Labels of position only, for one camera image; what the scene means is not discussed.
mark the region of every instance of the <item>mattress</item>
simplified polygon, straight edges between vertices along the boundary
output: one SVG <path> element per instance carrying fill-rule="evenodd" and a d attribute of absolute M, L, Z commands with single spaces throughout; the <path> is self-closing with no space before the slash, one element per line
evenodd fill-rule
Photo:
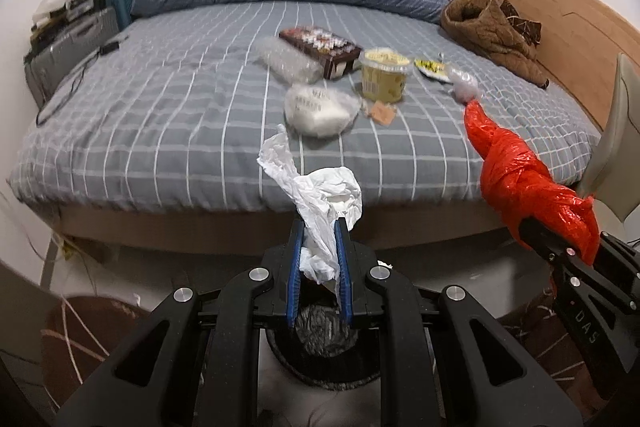
<path fill-rule="evenodd" d="M 579 181 L 599 133 L 552 84 L 542 90 L 452 42 L 437 26 L 363 7 L 306 2 L 224 4 L 138 20 L 120 49 L 73 71 L 24 139 L 10 176 L 27 204 L 79 203 L 125 210 L 288 210 L 261 172 L 262 142 L 284 122 L 287 86 L 254 47 L 296 25 L 324 26 L 365 48 L 446 60 L 477 77 L 482 107 L 524 138 L 556 182 Z M 361 73 L 324 84 L 358 89 Z M 359 115 L 329 140 L 290 132 L 300 173 L 350 168 L 364 205 L 478 200 L 482 159 L 450 87 L 410 74 L 398 115 L 383 127 Z"/>

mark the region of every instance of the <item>wooden headboard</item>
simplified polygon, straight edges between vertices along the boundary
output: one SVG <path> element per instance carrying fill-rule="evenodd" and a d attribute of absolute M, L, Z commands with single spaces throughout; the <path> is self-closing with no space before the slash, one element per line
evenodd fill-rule
<path fill-rule="evenodd" d="M 538 61 L 601 128 L 613 97 L 616 57 L 640 70 L 640 32 L 599 0 L 509 0 L 521 17 L 542 23 Z"/>

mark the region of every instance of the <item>wooden bed frame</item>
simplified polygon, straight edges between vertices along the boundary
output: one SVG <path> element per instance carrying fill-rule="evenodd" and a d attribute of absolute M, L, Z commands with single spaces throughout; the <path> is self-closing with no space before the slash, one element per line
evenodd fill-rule
<path fill-rule="evenodd" d="M 542 22 L 539 62 L 601 129 L 613 94 L 616 56 L 640 66 L 640 32 L 598 0 L 509 0 Z M 191 253 L 260 254 L 284 243 L 293 213 L 143 214 L 80 206 L 37 213 L 62 235 Z M 373 248 L 420 245 L 502 227 L 483 201 L 366 208 L 353 236 Z"/>

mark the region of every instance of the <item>chair backrest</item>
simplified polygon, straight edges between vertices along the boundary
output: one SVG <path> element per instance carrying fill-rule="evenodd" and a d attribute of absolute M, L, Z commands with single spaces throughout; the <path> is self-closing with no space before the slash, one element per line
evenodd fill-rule
<path fill-rule="evenodd" d="M 609 120 L 577 192 L 594 194 L 624 221 L 640 204 L 639 168 L 640 76 L 620 54 Z"/>
<path fill-rule="evenodd" d="M 40 330 L 47 313 L 58 304 L 55 295 L 0 263 L 0 362 L 31 406 L 49 421 L 53 416 L 40 368 Z M 0 367 L 0 377 L 6 377 L 4 367 Z M 0 386 L 0 393 L 17 396 L 6 378 L 0 378 Z M 30 421 L 24 425 L 39 423 Z"/>

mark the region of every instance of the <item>suitcase handle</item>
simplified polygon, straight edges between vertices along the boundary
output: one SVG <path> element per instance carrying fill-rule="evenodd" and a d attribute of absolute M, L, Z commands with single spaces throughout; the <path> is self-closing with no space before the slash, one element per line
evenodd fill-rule
<path fill-rule="evenodd" d="M 81 38 L 93 38 L 95 35 L 102 31 L 102 24 L 100 21 L 91 18 L 85 22 L 80 23 L 75 28 L 69 30 L 69 35 L 73 41 Z"/>

